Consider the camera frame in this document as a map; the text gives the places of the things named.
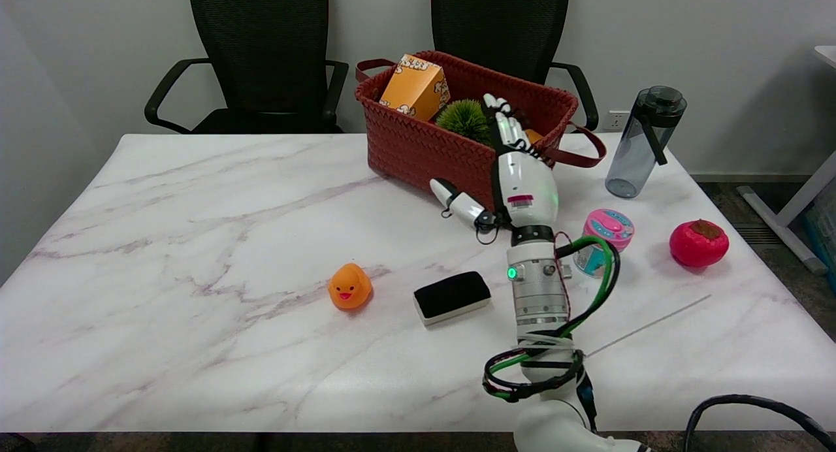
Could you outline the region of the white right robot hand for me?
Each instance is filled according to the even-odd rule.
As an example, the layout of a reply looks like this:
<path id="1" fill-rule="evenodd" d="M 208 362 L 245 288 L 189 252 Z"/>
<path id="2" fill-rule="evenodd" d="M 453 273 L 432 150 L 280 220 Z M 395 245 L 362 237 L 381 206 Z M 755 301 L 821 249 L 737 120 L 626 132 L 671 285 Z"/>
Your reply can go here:
<path id="1" fill-rule="evenodd" d="M 510 229 L 512 246 L 554 242 L 559 198 L 552 169 L 535 151 L 504 98 L 487 93 L 481 104 L 496 152 L 490 166 L 493 209 L 484 208 L 447 180 L 432 179 L 431 191 L 445 208 L 442 216 L 458 217 L 477 236 Z"/>

